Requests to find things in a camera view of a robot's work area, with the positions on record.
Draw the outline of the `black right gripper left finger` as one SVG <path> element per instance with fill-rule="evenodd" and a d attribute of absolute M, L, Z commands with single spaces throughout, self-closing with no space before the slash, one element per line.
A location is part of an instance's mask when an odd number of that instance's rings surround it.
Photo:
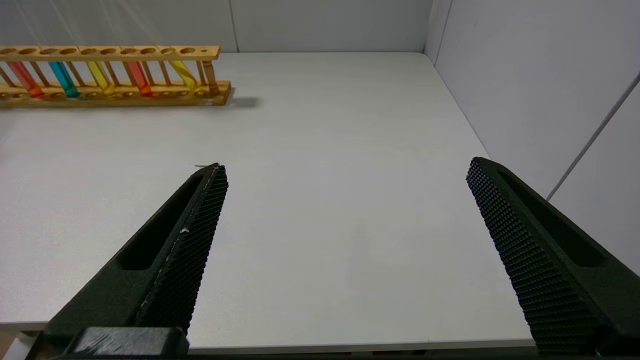
<path fill-rule="evenodd" d="M 180 360 L 229 182 L 195 171 L 46 324 L 53 360 Z"/>

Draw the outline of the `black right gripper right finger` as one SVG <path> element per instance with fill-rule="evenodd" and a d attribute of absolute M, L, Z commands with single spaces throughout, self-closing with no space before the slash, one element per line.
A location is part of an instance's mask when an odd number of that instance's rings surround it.
<path fill-rule="evenodd" d="M 502 164 L 466 175 L 538 354 L 637 360 L 640 278 Z"/>

